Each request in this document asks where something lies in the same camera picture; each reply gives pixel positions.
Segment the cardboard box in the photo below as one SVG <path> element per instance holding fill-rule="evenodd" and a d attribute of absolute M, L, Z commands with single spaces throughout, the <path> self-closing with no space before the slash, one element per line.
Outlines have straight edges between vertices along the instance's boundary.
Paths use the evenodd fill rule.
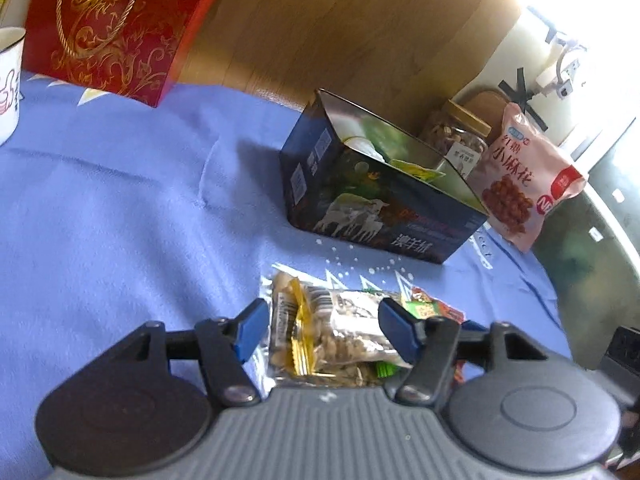
<path fill-rule="evenodd" d="M 293 226 L 420 260 L 444 262 L 487 219 L 438 152 L 324 90 L 285 142 L 280 169 Z"/>

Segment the glass jar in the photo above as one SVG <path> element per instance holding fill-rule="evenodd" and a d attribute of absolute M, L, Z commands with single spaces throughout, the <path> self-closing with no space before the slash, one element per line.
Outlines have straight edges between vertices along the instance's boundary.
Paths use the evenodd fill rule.
<path fill-rule="evenodd" d="M 491 126 L 452 100 L 429 116 L 420 139 L 443 155 L 463 178 L 488 149 Z"/>

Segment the blue tablecloth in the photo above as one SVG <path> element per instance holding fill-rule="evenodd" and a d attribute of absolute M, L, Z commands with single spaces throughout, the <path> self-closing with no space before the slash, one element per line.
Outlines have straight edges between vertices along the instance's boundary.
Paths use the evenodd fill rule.
<path fill-rule="evenodd" d="M 276 268 L 415 283 L 569 355 L 545 271 L 491 230 L 435 266 L 291 227 L 278 150 L 293 110 L 220 87 L 178 85 L 157 109 L 39 76 L 21 90 L 0 147 L 2 479 L 49 470 L 33 417 L 50 389 L 148 319 L 233 316 Z"/>

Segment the mug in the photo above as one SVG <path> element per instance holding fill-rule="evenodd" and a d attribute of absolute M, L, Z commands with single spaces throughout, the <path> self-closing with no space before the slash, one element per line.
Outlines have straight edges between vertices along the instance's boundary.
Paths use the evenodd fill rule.
<path fill-rule="evenodd" d="M 11 137 L 18 125 L 25 34 L 21 27 L 0 28 L 0 144 Z"/>

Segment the snack bag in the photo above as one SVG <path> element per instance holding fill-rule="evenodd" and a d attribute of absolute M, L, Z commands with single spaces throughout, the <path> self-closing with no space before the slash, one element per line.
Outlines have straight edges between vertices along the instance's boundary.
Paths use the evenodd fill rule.
<path fill-rule="evenodd" d="M 533 245 L 552 207 L 576 196 L 586 182 L 515 103 L 504 109 L 502 135 L 467 179 L 490 212 L 489 224 L 523 252 Z"/>
<path fill-rule="evenodd" d="M 293 280 L 291 285 L 299 305 L 291 337 L 298 375 L 365 362 L 386 361 L 408 366 L 378 323 L 378 305 L 389 294 L 334 290 L 303 285 L 298 280 Z"/>
<path fill-rule="evenodd" d="M 465 320 L 464 312 L 460 312 L 444 301 L 430 296 L 419 286 L 413 286 L 411 288 L 411 297 L 408 301 L 403 301 L 402 306 L 418 319 L 427 319 L 431 316 L 444 316 L 460 324 Z M 465 382 L 465 378 L 462 375 L 462 367 L 464 364 L 464 361 L 458 361 L 456 363 L 456 371 L 453 378 L 457 384 Z"/>
<path fill-rule="evenodd" d="M 309 375 L 296 371 L 295 359 L 300 360 L 302 348 L 295 335 L 301 335 L 302 313 L 296 293 L 300 296 L 302 284 L 290 274 L 279 272 L 273 281 L 266 280 L 260 295 L 271 303 L 271 328 L 259 352 L 254 354 L 257 382 L 263 396 L 277 384 L 283 386 L 332 386 L 361 388 L 377 386 L 382 380 L 376 373 L 375 363 L 354 363 L 342 366 L 325 366 L 322 372 Z"/>

